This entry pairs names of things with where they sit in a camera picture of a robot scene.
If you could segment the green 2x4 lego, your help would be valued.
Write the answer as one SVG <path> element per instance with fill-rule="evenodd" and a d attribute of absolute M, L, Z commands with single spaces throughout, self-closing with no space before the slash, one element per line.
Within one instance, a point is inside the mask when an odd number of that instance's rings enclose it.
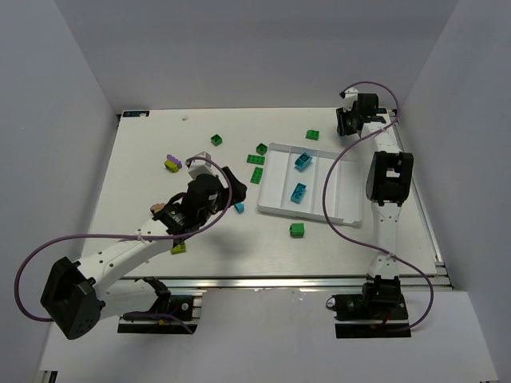
<path fill-rule="evenodd" d="M 248 155 L 247 156 L 247 163 L 248 164 L 255 164 L 255 165 L 264 165 L 265 157 L 264 156 L 258 156 L 258 155 Z"/>
<path fill-rule="evenodd" d="M 263 176 L 263 168 L 255 167 L 253 169 L 250 182 L 252 184 L 260 184 L 260 181 L 262 180 L 262 176 Z"/>

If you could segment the green curved lego brick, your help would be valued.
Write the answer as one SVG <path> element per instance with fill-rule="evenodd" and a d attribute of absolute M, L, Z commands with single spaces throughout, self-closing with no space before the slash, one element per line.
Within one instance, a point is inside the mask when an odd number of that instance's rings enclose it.
<path fill-rule="evenodd" d="M 305 138 L 308 139 L 308 140 L 318 140 L 319 139 L 319 131 L 318 130 L 309 129 L 306 132 Z"/>

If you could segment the teal 2x4 lego brick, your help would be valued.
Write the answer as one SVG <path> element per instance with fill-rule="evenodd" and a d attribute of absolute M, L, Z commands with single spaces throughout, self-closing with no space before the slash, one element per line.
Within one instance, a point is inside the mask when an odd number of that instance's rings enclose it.
<path fill-rule="evenodd" d="M 293 192 L 291 193 L 290 201 L 293 203 L 301 203 L 306 190 L 306 184 L 297 183 Z"/>

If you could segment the teal curved large lego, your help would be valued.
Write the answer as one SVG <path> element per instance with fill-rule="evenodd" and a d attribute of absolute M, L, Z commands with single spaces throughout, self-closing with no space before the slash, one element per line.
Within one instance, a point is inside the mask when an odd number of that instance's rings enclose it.
<path fill-rule="evenodd" d="M 303 152 L 295 160 L 295 168 L 297 170 L 299 170 L 300 172 L 302 172 L 311 164 L 311 161 L 312 161 L 312 156 L 310 156 L 306 152 Z"/>

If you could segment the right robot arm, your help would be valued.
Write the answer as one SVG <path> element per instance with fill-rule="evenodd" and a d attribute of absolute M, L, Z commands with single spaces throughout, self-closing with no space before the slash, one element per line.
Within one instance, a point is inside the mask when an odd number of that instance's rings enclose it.
<path fill-rule="evenodd" d="M 379 108 L 376 94 L 348 89 L 340 97 L 343 105 L 336 110 L 338 134 L 356 134 L 374 144 L 366 197 L 371 203 L 378 253 L 362 287 L 362 304 L 367 308 L 394 307 L 399 304 L 401 289 L 393 256 L 402 205 L 410 194 L 414 157 L 399 148 L 388 126 L 388 113 Z"/>

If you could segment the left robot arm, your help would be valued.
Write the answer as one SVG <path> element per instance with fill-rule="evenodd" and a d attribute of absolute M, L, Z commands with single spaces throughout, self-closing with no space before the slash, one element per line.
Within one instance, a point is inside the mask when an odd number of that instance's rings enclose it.
<path fill-rule="evenodd" d="M 211 216 L 245 200 L 246 185 L 229 168 L 222 171 L 228 187 L 210 172 L 194 175 L 187 191 L 153 207 L 152 218 L 137 229 L 134 239 L 121 239 L 76 262 L 66 257 L 56 261 L 41 304 L 67 339 L 84 336 L 101 319 L 112 316 L 154 320 L 179 309 L 158 278 L 127 280 L 125 276 L 183 243 L 184 235 L 204 227 Z"/>

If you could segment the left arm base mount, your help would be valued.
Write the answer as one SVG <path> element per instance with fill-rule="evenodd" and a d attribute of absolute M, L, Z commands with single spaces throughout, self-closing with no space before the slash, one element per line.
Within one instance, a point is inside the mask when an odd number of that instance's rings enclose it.
<path fill-rule="evenodd" d="M 153 292 L 155 299 L 147 310 L 130 310 L 117 326 L 119 334 L 193 335 L 200 318 L 201 300 L 190 294 L 174 294 L 154 277 L 138 279 Z"/>

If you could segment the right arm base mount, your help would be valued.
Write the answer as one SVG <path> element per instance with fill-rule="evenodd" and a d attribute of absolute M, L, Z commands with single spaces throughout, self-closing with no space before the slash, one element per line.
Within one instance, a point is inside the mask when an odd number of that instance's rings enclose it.
<path fill-rule="evenodd" d="M 338 339 L 409 338 L 409 316 L 399 278 L 379 275 L 358 294 L 336 294 L 326 300 L 335 314 Z"/>

